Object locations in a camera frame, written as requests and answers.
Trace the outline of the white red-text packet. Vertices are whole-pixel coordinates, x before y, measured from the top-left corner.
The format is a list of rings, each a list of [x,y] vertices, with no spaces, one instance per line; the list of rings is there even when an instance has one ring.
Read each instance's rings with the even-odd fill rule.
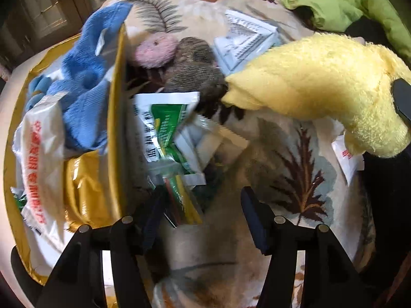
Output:
[[[339,166],[349,186],[352,183],[357,171],[364,170],[364,157],[362,155],[352,155],[345,146],[345,134],[340,134],[332,142],[332,150],[337,158]]]

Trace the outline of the blue terry towel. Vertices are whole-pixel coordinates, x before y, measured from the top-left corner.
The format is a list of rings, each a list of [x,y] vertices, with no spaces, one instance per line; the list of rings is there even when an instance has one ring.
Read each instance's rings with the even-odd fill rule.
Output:
[[[66,129],[66,147],[86,152],[107,143],[107,105],[118,33],[132,4],[117,2],[94,12],[84,24],[81,35],[64,56],[60,78],[40,75],[29,84],[25,110],[29,111],[45,95],[65,92],[60,100]]]

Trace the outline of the pink and brown plush toy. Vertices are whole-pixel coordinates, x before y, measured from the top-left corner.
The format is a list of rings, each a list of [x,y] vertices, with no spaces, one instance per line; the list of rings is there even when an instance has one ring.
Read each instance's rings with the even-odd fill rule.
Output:
[[[200,101],[221,99],[228,86],[210,45],[197,37],[149,35],[134,49],[132,62],[147,70],[164,68],[165,92],[199,92]]]

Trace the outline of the leaf patterned beige blanket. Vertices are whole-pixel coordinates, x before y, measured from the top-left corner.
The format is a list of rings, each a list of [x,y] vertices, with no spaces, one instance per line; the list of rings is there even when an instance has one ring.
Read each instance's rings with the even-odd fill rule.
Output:
[[[120,0],[107,0],[112,4]],[[311,31],[279,0],[126,0],[125,24],[136,46],[151,29],[178,38],[212,42],[227,33],[225,12],[234,10],[275,25],[284,42]],[[371,207],[358,176],[347,181],[332,149],[342,126],[329,118],[300,122],[271,110],[230,114],[226,127],[248,146],[223,142],[212,158],[207,183],[197,188],[201,225],[163,222],[160,242],[147,256],[154,268],[148,294],[154,307],[255,307],[270,259],[251,238],[240,205],[250,186],[274,213],[304,227],[326,224],[357,270],[375,249]]]

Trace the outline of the gold cardboard box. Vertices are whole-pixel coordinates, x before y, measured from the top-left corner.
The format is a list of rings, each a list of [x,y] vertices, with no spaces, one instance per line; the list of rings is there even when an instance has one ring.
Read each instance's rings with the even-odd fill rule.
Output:
[[[1,93],[1,221],[8,222],[1,225],[1,273],[14,292],[21,290],[21,286],[13,266],[44,286],[60,254],[26,226],[17,206],[11,189],[18,185],[20,165],[12,151],[13,137],[24,116],[29,83],[50,69],[77,40],[76,35],[64,40],[18,67]],[[109,78],[107,144],[99,151],[86,152],[65,162],[63,205],[69,235],[83,224],[94,228],[111,225],[135,206],[129,189],[125,138],[125,28],[120,29],[113,44],[115,64]]]

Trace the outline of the white foil sachet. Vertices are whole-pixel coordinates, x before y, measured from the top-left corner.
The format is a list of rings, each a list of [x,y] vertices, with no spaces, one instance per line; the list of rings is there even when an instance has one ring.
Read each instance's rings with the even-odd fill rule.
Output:
[[[174,142],[194,172],[204,171],[211,162],[226,170],[249,145],[247,139],[197,113],[176,132]]]

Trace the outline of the green puffy jacket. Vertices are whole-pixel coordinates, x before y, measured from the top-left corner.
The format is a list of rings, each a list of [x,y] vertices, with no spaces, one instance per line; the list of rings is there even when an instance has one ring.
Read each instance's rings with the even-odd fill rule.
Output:
[[[389,0],[280,0],[289,10],[300,11],[313,28],[345,33],[365,17],[379,24],[388,43],[410,63],[410,31]]]

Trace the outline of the teal cartoon tissue pack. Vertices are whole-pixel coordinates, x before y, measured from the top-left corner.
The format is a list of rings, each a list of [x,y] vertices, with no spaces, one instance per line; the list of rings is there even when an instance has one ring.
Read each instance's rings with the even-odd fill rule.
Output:
[[[227,10],[225,16],[229,30],[216,37],[212,46],[224,76],[243,70],[251,60],[283,44],[276,26],[233,10]]]

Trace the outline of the white red-text bag in box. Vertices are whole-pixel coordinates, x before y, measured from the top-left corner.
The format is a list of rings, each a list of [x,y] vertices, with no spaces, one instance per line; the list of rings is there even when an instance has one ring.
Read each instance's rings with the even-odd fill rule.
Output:
[[[59,252],[66,246],[63,203],[66,138],[60,106],[66,95],[66,92],[45,95],[25,113],[13,141],[26,195],[22,217]]]

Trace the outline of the yellow terry towel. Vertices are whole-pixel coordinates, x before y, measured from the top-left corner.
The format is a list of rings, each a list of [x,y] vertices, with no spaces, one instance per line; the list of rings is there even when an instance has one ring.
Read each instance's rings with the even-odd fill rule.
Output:
[[[391,91],[399,79],[410,81],[410,69],[390,49],[316,33],[273,47],[227,76],[221,100],[297,120],[329,117],[344,126],[351,154],[391,158],[410,144],[410,125],[396,112]]]

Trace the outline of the ornate glass wooden door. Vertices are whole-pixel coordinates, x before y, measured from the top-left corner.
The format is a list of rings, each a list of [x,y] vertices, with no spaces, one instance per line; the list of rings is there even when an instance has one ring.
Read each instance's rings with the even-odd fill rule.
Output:
[[[80,31],[106,0],[1,0],[1,64],[13,70]]]

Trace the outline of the green white medicine packet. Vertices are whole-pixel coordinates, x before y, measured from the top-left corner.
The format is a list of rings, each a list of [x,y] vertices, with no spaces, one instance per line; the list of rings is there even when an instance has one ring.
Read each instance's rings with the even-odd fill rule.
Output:
[[[134,95],[132,117],[146,172],[156,176],[170,170],[182,175],[189,187],[206,184],[199,156],[185,130],[199,99],[197,91]]]

